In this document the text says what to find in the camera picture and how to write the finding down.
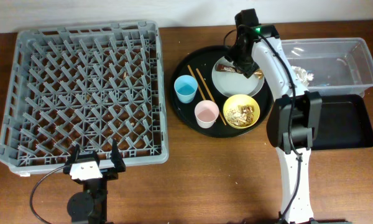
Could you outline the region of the black rectangular tray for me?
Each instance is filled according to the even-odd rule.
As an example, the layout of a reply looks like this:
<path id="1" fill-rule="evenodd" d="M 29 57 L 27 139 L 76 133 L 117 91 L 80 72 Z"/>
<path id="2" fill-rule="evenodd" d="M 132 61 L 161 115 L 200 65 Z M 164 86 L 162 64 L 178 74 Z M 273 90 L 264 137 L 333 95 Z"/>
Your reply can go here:
<path id="1" fill-rule="evenodd" d="M 373 147 L 373 128 L 359 95 L 322 97 L 318 135 L 313 151 Z"/>

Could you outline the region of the right wooden chopstick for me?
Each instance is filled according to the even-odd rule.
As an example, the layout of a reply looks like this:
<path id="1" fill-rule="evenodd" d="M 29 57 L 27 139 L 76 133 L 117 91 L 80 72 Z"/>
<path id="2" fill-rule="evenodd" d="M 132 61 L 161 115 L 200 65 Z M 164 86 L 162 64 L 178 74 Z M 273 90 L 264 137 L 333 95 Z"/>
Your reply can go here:
<path id="1" fill-rule="evenodd" d="M 196 68 L 196 72 L 197 72 L 198 76 L 200 77 L 200 79 L 201 79 L 201 81 L 202 81 L 202 83 L 203 83 L 203 85 L 204 85 L 204 87 L 205 87 L 205 89 L 206 89 L 206 91 L 207 91 L 207 93 L 208 93 L 211 101 L 217 104 L 217 102 L 215 101 L 214 97 L 211 94 L 210 89 L 208 88 L 208 86 L 207 86 L 207 84 L 205 82 L 205 79 L 203 78 L 203 76 L 202 76 L 202 74 L 201 74 L 201 72 L 200 72 L 200 70 L 198 68 Z M 222 112 L 219 112 L 219 116 L 220 116 L 222 122 L 224 123 L 224 125 L 226 126 L 227 122 L 225 121 L 225 119 L 224 119 L 224 117 L 222 115 Z"/>

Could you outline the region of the clear plastic bin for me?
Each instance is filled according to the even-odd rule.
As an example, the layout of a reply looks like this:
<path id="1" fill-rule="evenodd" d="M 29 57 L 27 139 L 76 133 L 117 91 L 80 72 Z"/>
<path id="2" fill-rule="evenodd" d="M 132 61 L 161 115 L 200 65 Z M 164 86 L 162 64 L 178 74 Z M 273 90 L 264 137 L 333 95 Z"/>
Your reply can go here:
<path id="1" fill-rule="evenodd" d="M 313 74 L 309 91 L 320 95 L 360 95 L 373 87 L 373 58 L 362 38 L 283 40 L 290 63 Z"/>

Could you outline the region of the pink plastic cup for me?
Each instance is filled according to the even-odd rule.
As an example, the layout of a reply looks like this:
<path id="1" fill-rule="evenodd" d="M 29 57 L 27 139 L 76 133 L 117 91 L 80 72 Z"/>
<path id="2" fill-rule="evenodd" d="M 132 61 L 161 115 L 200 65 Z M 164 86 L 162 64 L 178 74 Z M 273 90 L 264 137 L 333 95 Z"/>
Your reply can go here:
<path id="1" fill-rule="evenodd" d="M 216 103 L 210 100 L 200 101 L 194 110 L 197 124 L 204 129 L 214 125 L 219 116 L 219 108 Z"/>

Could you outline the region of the left wooden chopstick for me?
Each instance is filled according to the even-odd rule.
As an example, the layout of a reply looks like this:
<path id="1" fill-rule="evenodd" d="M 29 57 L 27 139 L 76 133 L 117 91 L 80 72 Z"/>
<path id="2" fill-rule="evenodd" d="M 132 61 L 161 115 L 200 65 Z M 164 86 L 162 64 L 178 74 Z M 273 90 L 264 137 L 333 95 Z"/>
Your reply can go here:
<path id="1" fill-rule="evenodd" d="M 205 97 L 205 95 L 203 94 L 203 91 L 202 91 L 202 89 L 201 89 L 200 86 L 199 86 L 198 80 L 197 80 L 195 74 L 193 73 L 193 70 L 191 69 L 190 65 L 187 65 L 187 67 L 188 67 L 188 70 L 189 70 L 191 76 L 195 79 L 195 81 L 196 81 L 196 83 L 197 83 L 197 88 L 198 88 L 198 91 L 200 92 L 200 95 L 201 95 L 202 99 L 203 99 L 203 100 L 206 100 L 206 97 Z"/>

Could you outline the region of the round black tray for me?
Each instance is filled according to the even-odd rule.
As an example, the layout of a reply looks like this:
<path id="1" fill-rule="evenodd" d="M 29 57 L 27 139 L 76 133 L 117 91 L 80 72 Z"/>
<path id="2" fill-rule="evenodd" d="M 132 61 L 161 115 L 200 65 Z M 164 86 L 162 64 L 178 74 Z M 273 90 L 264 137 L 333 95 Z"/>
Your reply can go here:
<path id="1" fill-rule="evenodd" d="M 190 53 L 177 65 L 169 84 L 169 87 L 171 88 L 170 102 L 174 112 L 176 112 L 180 120 L 182 120 L 191 129 L 213 138 L 232 138 L 252 131 L 254 128 L 258 127 L 258 125 L 260 125 L 265 117 L 270 113 L 272 104 L 274 102 L 268 84 L 264 83 L 264 86 L 261 88 L 258 94 L 253 96 L 253 99 L 258 102 L 260 108 L 260 116 L 253 126 L 245 129 L 236 129 L 228 124 L 225 125 L 220 119 L 208 129 L 201 128 L 198 125 L 195 117 L 195 106 L 202 100 L 200 92 L 196 92 L 196 95 L 191 103 L 184 104 L 178 99 L 175 92 L 175 80 L 182 75 L 189 75 L 190 71 L 188 67 L 191 67 L 192 69 L 198 68 L 205 79 L 205 83 L 207 84 L 210 93 L 214 97 L 216 104 L 219 106 L 219 109 L 222 109 L 227 97 L 215 89 L 211 77 L 211 69 L 214 67 L 214 63 L 217 62 L 221 57 L 225 56 L 226 53 L 226 47 L 221 45 L 204 47 Z"/>

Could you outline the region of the white tissue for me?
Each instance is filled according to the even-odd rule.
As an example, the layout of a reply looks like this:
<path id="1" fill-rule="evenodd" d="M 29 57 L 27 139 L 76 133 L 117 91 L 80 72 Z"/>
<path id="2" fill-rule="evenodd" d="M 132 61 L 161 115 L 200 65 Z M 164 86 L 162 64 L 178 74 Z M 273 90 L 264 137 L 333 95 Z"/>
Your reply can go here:
<path id="1" fill-rule="evenodd" d="M 314 74 L 308 72 L 304 68 L 292 66 L 295 75 L 297 76 L 298 80 L 305 86 L 308 86 L 311 81 L 314 79 Z"/>

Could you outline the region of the wooden chopstick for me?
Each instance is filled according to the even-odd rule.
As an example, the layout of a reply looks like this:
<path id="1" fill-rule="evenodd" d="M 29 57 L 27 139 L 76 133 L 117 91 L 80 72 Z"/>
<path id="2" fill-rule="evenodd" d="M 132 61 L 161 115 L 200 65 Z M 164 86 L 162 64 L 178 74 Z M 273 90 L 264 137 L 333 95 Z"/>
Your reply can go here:
<path id="1" fill-rule="evenodd" d="M 195 79 L 195 81 L 196 81 L 196 83 L 197 83 L 197 88 L 198 88 L 198 91 L 200 92 L 200 95 L 201 95 L 202 99 L 203 99 L 203 100 L 206 100 L 206 97 L 205 97 L 205 95 L 203 94 L 203 91 L 202 91 L 202 89 L 201 89 L 200 86 L 199 86 L 198 80 L 197 80 L 195 74 L 193 73 L 193 70 L 191 69 L 190 65 L 187 65 L 187 67 L 188 67 L 188 70 L 189 70 L 191 76 Z"/>
<path id="2" fill-rule="evenodd" d="M 200 70 L 198 68 L 196 68 L 196 72 L 197 72 L 198 76 L 200 77 L 200 79 L 201 79 L 201 81 L 202 81 L 202 83 L 203 83 L 203 85 L 204 85 L 204 87 L 205 87 L 205 89 L 206 89 L 206 91 L 207 91 L 207 93 L 208 93 L 211 101 L 217 104 L 217 102 L 215 101 L 214 97 L 211 94 L 210 89 L 208 88 L 208 86 L 207 86 L 207 84 L 205 82 L 205 79 L 203 78 L 203 76 L 202 76 L 202 74 L 201 74 L 201 72 L 200 72 Z M 224 123 L 224 125 L 226 126 L 227 122 L 225 121 L 225 119 L 224 119 L 224 117 L 222 115 L 222 112 L 219 112 L 219 116 L 220 116 L 222 122 Z"/>

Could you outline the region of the brown coffee stick wrapper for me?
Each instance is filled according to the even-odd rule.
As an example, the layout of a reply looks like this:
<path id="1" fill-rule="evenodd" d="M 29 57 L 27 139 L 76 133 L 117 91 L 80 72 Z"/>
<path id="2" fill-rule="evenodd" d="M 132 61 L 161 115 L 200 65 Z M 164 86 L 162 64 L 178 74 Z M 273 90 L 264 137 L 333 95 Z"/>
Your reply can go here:
<path id="1" fill-rule="evenodd" d="M 217 72 L 232 72 L 232 73 L 242 74 L 242 72 L 240 70 L 236 69 L 235 67 L 224 65 L 224 64 L 218 64 L 216 66 L 216 71 Z M 263 79 L 263 77 L 264 77 L 264 73 L 262 72 L 261 69 L 256 70 L 253 73 L 253 75 L 258 79 Z"/>

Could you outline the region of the grey dishwasher rack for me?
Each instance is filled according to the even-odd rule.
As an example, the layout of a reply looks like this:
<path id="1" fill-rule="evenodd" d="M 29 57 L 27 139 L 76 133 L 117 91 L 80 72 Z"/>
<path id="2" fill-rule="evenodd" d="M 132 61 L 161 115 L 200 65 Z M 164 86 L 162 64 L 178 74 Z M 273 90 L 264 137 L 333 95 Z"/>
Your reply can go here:
<path id="1" fill-rule="evenodd" d="M 159 27 L 115 22 L 20 31 L 0 135 L 0 162 L 19 176 L 46 174 L 79 147 L 111 165 L 168 160 Z"/>

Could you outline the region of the yellow plastic bowl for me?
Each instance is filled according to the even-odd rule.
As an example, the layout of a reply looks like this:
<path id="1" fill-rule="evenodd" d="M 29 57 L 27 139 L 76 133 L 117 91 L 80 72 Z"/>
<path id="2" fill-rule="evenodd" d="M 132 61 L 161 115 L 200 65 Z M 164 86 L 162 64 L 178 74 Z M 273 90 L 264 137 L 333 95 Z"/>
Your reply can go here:
<path id="1" fill-rule="evenodd" d="M 253 107 L 253 109 L 254 109 L 254 122 L 251 125 L 246 126 L 246 127 L 238 127 L 238 126 L 235 126 L 235 125 L 231 124 L 227 120 L 226 113 L 228 112 L 228 110 L 234 109 L 239 105 L 243 105 L 243 106 L 244 105 L 251 105 Z M 252 127 L 254 124 L 256 124 L 256 122 L 258 122 L 258 120 L 260 118 L 260 107 L 259 107 L 258 103 L 256 102 L 256 100 L 253 99 L 253 97 L 251 97 L 251 96 L 242 95 L 242 94 L 233 95 L 225 101 L 225 103 L 223 105 L 223 115 L 224 115 L 225 121 L 231 127 L 236 128 L 236 129 L 247 129 L 247 128 Z"/>

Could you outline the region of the food leftovers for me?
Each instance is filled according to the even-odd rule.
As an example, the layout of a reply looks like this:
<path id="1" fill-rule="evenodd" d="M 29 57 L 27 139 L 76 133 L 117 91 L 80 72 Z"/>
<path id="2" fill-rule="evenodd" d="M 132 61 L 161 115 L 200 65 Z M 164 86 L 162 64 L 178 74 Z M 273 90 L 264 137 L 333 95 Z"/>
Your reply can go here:
<path id="1" fill-rule="evenodd" d="M 246 127 L 254 122 L 254 109 L 251 105 L 239 105 L 226 113 L 227 120 L 238 127 Z"/>

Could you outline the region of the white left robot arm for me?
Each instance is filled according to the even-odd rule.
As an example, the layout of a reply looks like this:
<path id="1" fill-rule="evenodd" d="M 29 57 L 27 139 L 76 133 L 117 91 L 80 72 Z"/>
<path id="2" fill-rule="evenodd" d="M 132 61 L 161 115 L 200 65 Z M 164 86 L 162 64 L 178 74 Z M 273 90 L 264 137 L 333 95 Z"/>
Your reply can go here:
<path id="1" fill-rule="evenodd" d="M 100 169 L 100 159 L 95 151 L 80 151 L 75 147 L 71 157 L 65 163 L 64 174 L 83 186 L 83 190 L 74 194 L 67 203 L 67 212 L 72 223 L 104 224 L 107 219 L 107 184 L 118 179 L 118 174 L 126 171 L 126 165 L 112 140 L 111 162 L 113 166 Z"/>

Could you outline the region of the light blue plastic cup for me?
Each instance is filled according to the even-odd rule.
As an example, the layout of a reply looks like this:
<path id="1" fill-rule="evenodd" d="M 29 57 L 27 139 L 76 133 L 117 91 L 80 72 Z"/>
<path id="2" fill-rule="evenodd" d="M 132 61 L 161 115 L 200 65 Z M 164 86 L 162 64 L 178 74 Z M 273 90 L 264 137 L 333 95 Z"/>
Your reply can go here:
<path id="1" fill-rule="evenodd" d="M 179 76 L 173 85 L 178 99 L 182 103 L 191 103 L 196 95 L 197 83 L 191 75 Z"/>

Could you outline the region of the grey round plate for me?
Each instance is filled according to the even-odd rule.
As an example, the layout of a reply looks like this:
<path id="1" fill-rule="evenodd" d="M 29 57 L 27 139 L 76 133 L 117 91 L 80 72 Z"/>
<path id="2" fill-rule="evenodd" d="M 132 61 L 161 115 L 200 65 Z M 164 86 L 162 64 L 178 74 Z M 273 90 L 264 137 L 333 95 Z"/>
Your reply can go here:
<path id="1" fill-rule="evenodd" d="M 212 69 L 212 81 L 215 88 L 224 96 L 231 97 L 233 95 L 256 95 L 264 86 L 264 78 L 258 78 L 252 75 L 246 78 L 243 74 L 234 72 L 219 72 L 216 70 L 218 65 L 232 67 L 233 64 L 228 62 L 224 57 L 221 57 Z"/>

